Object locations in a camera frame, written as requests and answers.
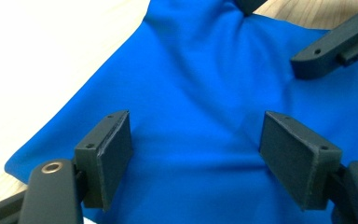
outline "wooden table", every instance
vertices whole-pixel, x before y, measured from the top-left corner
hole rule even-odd
[[[31,6],[32,2],[33,1],[29,1],[28,7],[30,7],[30,9],[35,8],[35,6]],[[61,1],[49,2],[52,5],[61,3]],[[81,85],[85,81],[87,81],[88,77],[90,77],[96,71],[96,69],[98,69],[98,67],[107,59],[107,57],[109,57],[109,55],[111,55],[121,45],[121,43],[124,42],[125,39],[136,29],[137,25],[139,25],[143,15],[145,14],[148,0],[144,0],[142,4],[139,4],[139,1],[136,2],[136,7],[134,6],[134,4],[135,1],[129,0],[127,2],[122,2],[119,5],[114,5],[111,6],[111,8],[106,8],[103,10],[105,20],[107,20],[110,15],[112,19],[111,22],[115,22],[117,21],[116,15],[121,15],[123,17],[127,17],[127,21],[130,21],[131,25],[129,26],[128,24],[121,24],[120,26],[116,24],[118,28],[121,27],[121,38],[116,40],[113,39],[113,43],[106,43],[101,39],[96,41],[94,40],[95,43],[91,47],[92,49],[96,50],[93,52],[92,57],[83,57],[86,54],[90,55],[90,50],[87,49],[82,49],[83,51],[76,52],[77,61],[74,62],[74,67],[76,68],[77,72],[84,71],[84,73],[82,74],[82,79],[78,80],[76,86],[73,87],[72,93],[68,93],[66,100],[69,100],[70,96],[72,96],[71,94],[74,94],[76,90],[78,90],[78,88],[80,88]],[[358,0],[269,0],[255,13],[278,20],[290,21],[292,23],[308,28],[331,29],[338,26],[357,12]],[[38,18],[39,22],[45,25],[44,27],[48,27],[46,22],[49,23],[50,21],[40,20],[40,16]],[[130,28],[127,29],[127,32],[123,33],[123,27]],[[28,133],[28,135],[26,135],[26,137],[31,137],[32,133],[35,133],[38,129],[40,129],[42,125],[48,121],[49,118],[52,118],[52,116],[58,111],[58,109],[60,109],[60,106],[63,106],[64,103],[65,100],[63,100],[60,105],[56,105],[54,111],[51,111],[48,115],[45,116],[42,121],[39,121],[39,123],[33,127],[33,129],[30,131],[30,133]],[[27,138],[23,138],[21,140],[22,143],[24,143]],[[14,151],[18,148],[19,145],[14,144],[14,146],[16,147],[9,148],[7,151],[5,151],[6,154],[2,153],[2,156],[0,156],[0,201],[26,189],[26,186],[24,184],[22,184],[20,181],[18,181],[11,175],[5,174],[3,170],[4,162],[12,153],[14,153]]]

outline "tabletop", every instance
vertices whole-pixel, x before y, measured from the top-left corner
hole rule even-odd
[[[0,91],[10,88],[13,90],[11,96],[0,92],[0,102],[5,104],[5,107],[0,104],[0,201],[26,190],[26,185],[4,172],[6,160],[48,122],[135,31],[149,3],[148,0],[122,0],[109,4],[92,1],[91,6],[91,2],[81,5],[73,0],[68,0],[64,4],[62,1],[52,0],[48,1],[48,5],[29,0],[6,1],[10,5],[8,7],[10,11],[2,9],[0,5],[0,50],[9,47],[26,53],[19,55],[16,51],[16,54],[9,55],[10,57],[2,57],[0,54],[0,64],[6,63],[10,73],[17,71],[21,74],[27,72],[32,74],[32,69],[37,68],[27,70],[22,67],[24,63],[21,63],[29,60],[27,64],[35,63],[37,66],[51,67],[48,68],[46,75],[57,72],[55,69],[59,68],[63,69],[61,72],[65,72],[67,77],[64,77],[65,81],[60,85],[54,84],[53,92],[51,87],[48,87],[48,84],[54,81],[51,77],[40,80],[16,74],[16,79],[13,79],[2,75],[6,74],[7,70],[0,69]],[[55,11],[55,17],[52,19],[49,13],[51,10],[56,10],[55,6],[58,4],[61,9]],[[77,7],[71,9],[73,15],[68,19],[66,15],[72,4],[77,4]],[[358,0],[269,0],[255,13],[307,28],[332,29],[357,12]],[[23,21],[24,24],[20,27],[20,31],[18,21]],[[13,32],[11,22],[13,24],[16,22],[16,32]],[[63,27],[68,25],[72,29],[72,34],[66,35],[65,32],[62,34]],[[45,43],[51,45],[41,47],[37,43],[30,44],[28,37],[25,37],[28,35],[29,27],[34,28],[32,35],[35,38],[46,38]],[[87,32],[99,35],[98,37],[85,36]],[[85,37],[74,40],[75,35]],[[35,47],[51,53],[48,63],[47,60],[35,59],[33,55]],[[57,55],[60,56],[59,60],[54,61]],[[22,80],[27,80],[31,85],[24,84]],[[24,92],[19,89],[27,89],[35,94],[25,97]]]

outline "blue cloth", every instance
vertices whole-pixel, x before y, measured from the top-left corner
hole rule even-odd
[[[325,31],[253,15],[233,1],[152,1],[139,29],[7,162],[74,156],[112,112],[129,109],[134,155],[100,223],[330,223],[301,212],[258,154],[265,110],[288,114],[358,160],[358,63],[311,81],[289,59]]]

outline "wood grain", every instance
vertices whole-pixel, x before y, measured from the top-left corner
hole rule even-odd
[[[269,0],[255,13],[308,28],[331,29],[358,12],[358,0]],[[0,174],[0,201],[26,189],[26,185]]]

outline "wooden surface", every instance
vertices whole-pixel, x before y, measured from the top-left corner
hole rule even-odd
[[[103,13],[129,15],[128,10],[130,8],[125,7],[127,5],[126,1],[121,1],[120,4],[120,6],[108,8]],[[134,18],[137,17],[137,22],[135,22],[135,25],[132,27],[136,28],[136,24],[139,24],[145,13],[146,7],[147,3],[144,4],[144,10],[139,9],[139,15],[132,14]],[[291,23],[308,28],[331,29],[338,26],[357,12],[358,0],[269,0],[255,13],[271,18],[276,18],[278,20],[290,21]],[[119,47],[120,44],[116,44],[115,47],[112,47],[112,44],[106,42],[97,43],[97,45],[98,51],[95,52],[95,55],[103,55],[103,57],[94,56],[94,58],[87,59],[88,61],[86,64],[92,64],[91,66],[87,67],[87,69],[84,67],[78,67],[78,69],[82,69],[83,71],[87,72],[87,74],[84,75],[85,78],[79,82],[78,86],[81,86],[83,82],[87,81],[87,78],[90,77],[93,72],[95,72],[95,70],[107,59],[111,53],[113,53]],[[84,50],[84,52],[77,52],[76,55],[79,53],[80,55],[85,55],[89,52]],[[15,150],[16,149],[11,149],[11,151],[9,151],[9,155],[14,153]],[[10,175],[5,174],[2,166],[3,163],[0,167],[0,201],[26,189],[26,186],[20,181]]]

